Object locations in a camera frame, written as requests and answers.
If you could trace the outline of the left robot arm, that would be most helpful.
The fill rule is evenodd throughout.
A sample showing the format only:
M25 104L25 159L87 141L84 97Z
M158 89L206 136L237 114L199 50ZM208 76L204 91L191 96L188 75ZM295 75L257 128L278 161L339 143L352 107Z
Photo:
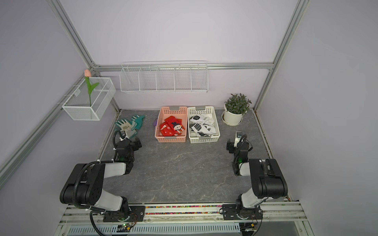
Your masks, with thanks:
M113 134L115 155L111 160L76 164L60 193L60 202L91 213L103 214L105 222L143 221L144 206L130 206L126 197L103 189L105 179L130 174L134 152L142 147L139 138L129 139L125 132Z

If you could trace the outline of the red penguin sock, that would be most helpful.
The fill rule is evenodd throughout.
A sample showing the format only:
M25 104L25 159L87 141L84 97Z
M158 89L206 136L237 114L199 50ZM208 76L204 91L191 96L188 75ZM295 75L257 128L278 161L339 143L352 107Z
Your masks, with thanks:
M182 125L182 120L175 118L174 116L170 116L164 120L164 123L169 125L172 129L175 130L175 136L181 135L185 130Z

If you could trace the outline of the white sock grey bird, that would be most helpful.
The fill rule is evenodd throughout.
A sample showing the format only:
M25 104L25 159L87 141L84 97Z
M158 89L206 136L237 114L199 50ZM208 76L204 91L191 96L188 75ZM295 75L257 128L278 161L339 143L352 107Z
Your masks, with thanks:
M197 137L217 136L218 132L211 124L196 123L191 126L191 130Z

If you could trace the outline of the white sock hexagon patch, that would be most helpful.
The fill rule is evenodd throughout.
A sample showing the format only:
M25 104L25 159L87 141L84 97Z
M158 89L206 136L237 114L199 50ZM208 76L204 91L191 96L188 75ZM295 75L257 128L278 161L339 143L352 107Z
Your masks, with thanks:
M192 116L189 121L194 123L194 124L204 124L209 121L209 117L203 116L203 115L195 115Z

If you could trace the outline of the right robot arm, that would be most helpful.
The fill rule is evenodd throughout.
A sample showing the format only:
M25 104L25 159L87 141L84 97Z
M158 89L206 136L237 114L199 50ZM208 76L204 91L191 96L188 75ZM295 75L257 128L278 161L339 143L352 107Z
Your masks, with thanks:
M235 204L224 204L219 213L224 220L262 220L260 205L272 199L285 197L288 186L275 159L248 158L252 148L247 141L228 141L226 150L234 155L232 162L236 176L250 177L251 188L238 196Z

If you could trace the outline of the red santa sock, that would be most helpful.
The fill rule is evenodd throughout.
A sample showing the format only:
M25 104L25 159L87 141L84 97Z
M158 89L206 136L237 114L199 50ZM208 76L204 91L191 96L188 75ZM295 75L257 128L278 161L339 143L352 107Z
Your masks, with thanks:
M175 130L172 129L169 125L166 123L160 125L160 132L162 136L164 137L172 137L175 136Z

